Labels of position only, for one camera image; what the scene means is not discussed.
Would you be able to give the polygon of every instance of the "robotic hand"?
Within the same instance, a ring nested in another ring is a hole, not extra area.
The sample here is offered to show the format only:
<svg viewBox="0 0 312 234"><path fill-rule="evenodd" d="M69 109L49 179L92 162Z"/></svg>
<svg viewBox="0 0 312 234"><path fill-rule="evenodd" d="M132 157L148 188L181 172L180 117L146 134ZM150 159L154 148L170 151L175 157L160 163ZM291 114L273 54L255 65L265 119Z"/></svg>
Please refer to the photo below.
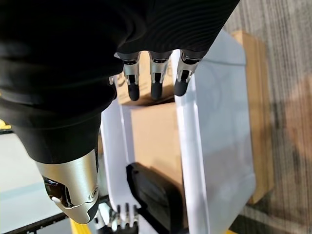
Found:
<svg viewBox="0 0 312 234"><path fill-rule="evenodd" d="M147 50L158 99L171 51L180 49L175 94L183 95L238 2L1 1L0 118L66 215L88 223L98 210L95 148L100 113L116 97L110 77L123 69L137 100L139 53Z"/></svg>

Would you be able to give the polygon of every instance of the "silver metal joint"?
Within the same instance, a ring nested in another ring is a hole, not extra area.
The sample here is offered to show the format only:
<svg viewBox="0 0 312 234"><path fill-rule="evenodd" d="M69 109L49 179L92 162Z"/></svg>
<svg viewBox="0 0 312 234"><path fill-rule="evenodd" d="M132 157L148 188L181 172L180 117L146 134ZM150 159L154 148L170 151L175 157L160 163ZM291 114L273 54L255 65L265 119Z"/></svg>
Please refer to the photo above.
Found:
<svg viewBox="0 0 312 234"><path fill-rule="evenodd" d="M36 164L50 199L75 222L90 222L99 198L95 151L66 163Z"/></svg>
<svg viewBox="0 0 312 234"><path fill-rule="evenodd" d="M131 83L138 84L138 77L139 77L139 61L137 60L133 64L129 64L128 61L125 62L123 66L123 73L127 80L128 85Z"/></svg>
<svg viewBox="0 0 312 234"><path fill-rule="evenodd" d="M187 58L181 52L181 56L180 56L179 63L177 66L177 78L176 78L177 81L181 82L183 78L185 82L188 83L191 79L191 76L194 74L200 61L201 61L200 58L198 59Z"/></svg>
<svg viewBox="0 0 312 234"><path fill-rule="evenodd" d="M150 66L151 66L151 78L152 78L152 83L156 82L155 76L156 74L160 74L160 80L159 83L163 83L164 77L166 74L167 66L168 66L168 60L163 60L162 62L155 62L152 57L150 59Z"/></svg>

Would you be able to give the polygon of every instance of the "black rubber fingertip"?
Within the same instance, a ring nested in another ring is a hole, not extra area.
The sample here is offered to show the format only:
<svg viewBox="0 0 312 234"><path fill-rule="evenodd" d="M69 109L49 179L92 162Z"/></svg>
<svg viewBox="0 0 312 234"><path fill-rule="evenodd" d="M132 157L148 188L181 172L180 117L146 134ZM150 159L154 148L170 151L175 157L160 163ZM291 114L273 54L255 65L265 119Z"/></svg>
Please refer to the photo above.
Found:
<svg viewBox="0 0 312 234"><path fill-rule="evenodd" d="M128 85L129 97L132 101L137 101L140 97L140 90L137 84Z"/></svg>
<svg viewBox="0 0 312 234"><path fill-rule="evenodd" d="M162 95L162 83L156 82L152 83L151 86L151 96L153 100L159 100Z"/></svg>
<svg viewBox="0 0 312 234"><path fill-rule="evenodd" d="M185 81L175 81L175 95L181 97L183 96L185 93L186 93L186 90L187 90L187 86L188 86L188 83L186 83Z"/></svg>

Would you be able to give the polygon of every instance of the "brown cardboard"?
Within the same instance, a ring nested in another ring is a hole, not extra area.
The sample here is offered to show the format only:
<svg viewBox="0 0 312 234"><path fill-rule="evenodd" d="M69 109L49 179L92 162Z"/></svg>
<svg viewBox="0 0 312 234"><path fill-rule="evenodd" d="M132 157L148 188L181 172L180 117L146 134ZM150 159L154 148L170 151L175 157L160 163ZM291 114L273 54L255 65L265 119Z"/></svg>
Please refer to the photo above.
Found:
<svg viewBox="0 0 312 234"><path fill-rule="evenodd" d="M135 109L131 118L136 162L175 184L185 201L176 104ZM187 227L186 206L183 206L184 226Z"/></svg>
<svg viewBox="0 0 312 234"><path fill-rule="evenodd" d="M243 46L247 61L249 118L256 176L256 190L249 203L256 203L274 187L266 46L259 39L242 31L235 32L232 36Z"/></svg>
<svg viewBox="0 0 312 234"><path fill-rule="evenodd" d="M139 69L139 89L140 98L138 101L131 101L128 94L128 85L123 73L117 75L117 95L118 102L121 105L146 105L154 103L151 97L151 74L150 74L150 56L147 51L140 54ZM174 84L172 81L171 61L168 62L167 71L162 85L162 99L172 98L174 96Z"/></svg>

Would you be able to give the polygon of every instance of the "gray carpet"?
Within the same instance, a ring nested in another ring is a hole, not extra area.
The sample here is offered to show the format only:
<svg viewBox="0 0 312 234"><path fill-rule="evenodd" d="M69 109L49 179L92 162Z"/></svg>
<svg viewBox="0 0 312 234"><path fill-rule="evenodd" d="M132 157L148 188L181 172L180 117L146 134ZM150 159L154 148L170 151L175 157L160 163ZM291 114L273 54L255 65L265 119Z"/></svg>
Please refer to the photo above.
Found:
<svg viewBox="0 0 312 234"><path fill-rule="evenodd" d="M275 188L254 208L267 214L262 219L285 220L281 226L298 233L292 222L312 225L312 158L290 141L285 106L296 84L312 76L312 0L241 0L225 30L244 30L267 45Z"/></svg>

